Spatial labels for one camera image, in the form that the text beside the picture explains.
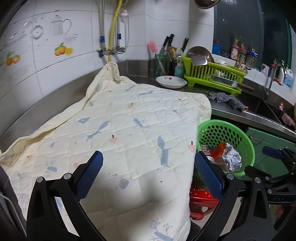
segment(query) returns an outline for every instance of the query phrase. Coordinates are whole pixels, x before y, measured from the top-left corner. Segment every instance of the yellow hose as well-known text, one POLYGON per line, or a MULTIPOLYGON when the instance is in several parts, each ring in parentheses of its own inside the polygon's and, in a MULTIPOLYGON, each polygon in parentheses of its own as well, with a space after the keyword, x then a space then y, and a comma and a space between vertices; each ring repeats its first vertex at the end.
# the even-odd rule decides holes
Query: yellow hose
MULTIPOLYGON (((109 49, 112 49, 112 46, 113 46, 114 28, 115 28, 116 19, 117 19, 121 5, 122 5, 122 0, 118 0, 118 5, 113 17, 113 21, 112 21, 112 25, 109 33, 109 49)), ((108 62, 111 62, 111 61, 112 61, 112 55, 109 55, 108 62)))

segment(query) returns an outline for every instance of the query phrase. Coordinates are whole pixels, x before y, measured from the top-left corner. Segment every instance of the gray rag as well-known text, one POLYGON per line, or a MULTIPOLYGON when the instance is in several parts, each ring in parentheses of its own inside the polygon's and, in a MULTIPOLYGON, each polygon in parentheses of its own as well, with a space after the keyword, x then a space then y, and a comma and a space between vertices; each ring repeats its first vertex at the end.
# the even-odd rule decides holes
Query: gray rag
POLYGON ((228 104, 235 108, 235 109, 238 109, 240 110, 241 112, 245 112, 247 111, 248 107, 243 105, 237 98, 235 98, 234 96, 232 95, 226 95, 225 93, 223 92, 219 92, 219 93, 209 93, 209 96, 208 96, 208 99, 209 100, 214 100, 216 99, 216 101, 218 103, 220 102, 228 102, 228 104))

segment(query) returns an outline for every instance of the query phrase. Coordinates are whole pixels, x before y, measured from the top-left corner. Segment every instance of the cabinet handle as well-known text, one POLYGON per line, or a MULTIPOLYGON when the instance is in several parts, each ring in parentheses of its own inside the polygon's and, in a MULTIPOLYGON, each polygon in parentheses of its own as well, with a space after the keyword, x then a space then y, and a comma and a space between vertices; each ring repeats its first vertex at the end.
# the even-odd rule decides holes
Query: cabinet handle
POLYGON ((254 141, 260 141, 260 142, 262 142, 262 143, 265 143, 265 144, 270 145, 270 143, 265 142, 265 141, 263 141, 263 140, 258 140, 258 139, 255 139, 255 138, 251 137, 251 136, 249 136, 249 138, 252 139, 252 140, 254 140, 254 141))

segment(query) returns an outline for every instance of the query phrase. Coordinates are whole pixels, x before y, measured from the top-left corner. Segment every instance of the red plastic stool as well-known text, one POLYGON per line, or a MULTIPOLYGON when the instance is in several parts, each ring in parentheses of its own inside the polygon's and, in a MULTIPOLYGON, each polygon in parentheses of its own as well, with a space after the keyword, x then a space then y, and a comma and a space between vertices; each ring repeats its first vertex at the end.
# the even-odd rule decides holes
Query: red plastic stool
POLYGON ((217 199, 211 196, 209 191, 202 191, 193 187, 190 188, 189 197, 190 217, 193 220, 202 220, 204 216, 214 211, 219 203, 217 199), (203 212, 202 207, 207 207, 207 210, 203 212))

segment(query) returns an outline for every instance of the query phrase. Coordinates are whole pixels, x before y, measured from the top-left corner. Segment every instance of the bowl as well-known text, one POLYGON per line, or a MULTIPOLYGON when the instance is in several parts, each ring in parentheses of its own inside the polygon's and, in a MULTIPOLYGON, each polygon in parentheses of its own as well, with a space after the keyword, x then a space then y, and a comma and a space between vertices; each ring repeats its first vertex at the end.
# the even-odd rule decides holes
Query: bowl
POLYGON ((179 89, 187 85, 186 80, 174 76, 160 76, 156 78, 156 81, 160 85, 170 89, 179 89))

